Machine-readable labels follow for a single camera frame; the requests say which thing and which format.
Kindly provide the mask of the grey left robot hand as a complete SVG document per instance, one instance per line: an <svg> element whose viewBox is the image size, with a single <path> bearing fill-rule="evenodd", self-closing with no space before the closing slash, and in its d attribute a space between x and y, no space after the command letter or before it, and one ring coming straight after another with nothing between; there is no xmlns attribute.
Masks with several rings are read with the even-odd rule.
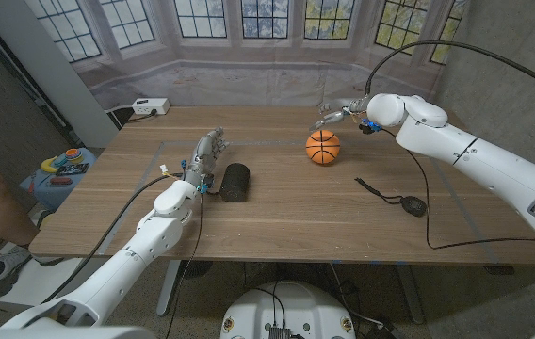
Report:
<svg viewBox="0 0 535 339"><path fill-rule="evenodd" d="M223 135L224 130L219 126L199 140L184 172L185 182L199 186L203 179L213 172L219 156L230 145Z"/></svg>

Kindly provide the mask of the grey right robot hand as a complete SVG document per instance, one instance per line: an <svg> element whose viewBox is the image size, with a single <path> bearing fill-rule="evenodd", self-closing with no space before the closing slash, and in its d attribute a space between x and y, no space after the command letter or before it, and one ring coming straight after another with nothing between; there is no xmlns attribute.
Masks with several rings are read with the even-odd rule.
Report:
<svg viewBox="0 0 535 339"><path fill-rule="evenodd" d="M320 119L309 127L310 132L322 129L325 125L341 122L347 116L360 114L367 108L369 99L339 98L324 102L318 108Z"/></svg>

